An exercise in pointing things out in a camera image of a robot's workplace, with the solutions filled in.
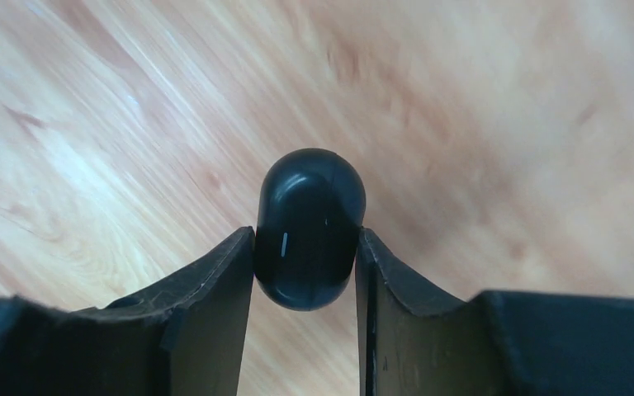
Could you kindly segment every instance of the wooden floor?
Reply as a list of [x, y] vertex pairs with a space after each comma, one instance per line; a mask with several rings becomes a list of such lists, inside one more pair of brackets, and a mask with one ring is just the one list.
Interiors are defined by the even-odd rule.
[[[461, 298], [634, 296], [634, 2], [1, 0], [0, 295], [102, 306], [344, 156], [366, 224]], [[255, 289], [239, 394], [357, 394], [353, 287]]]

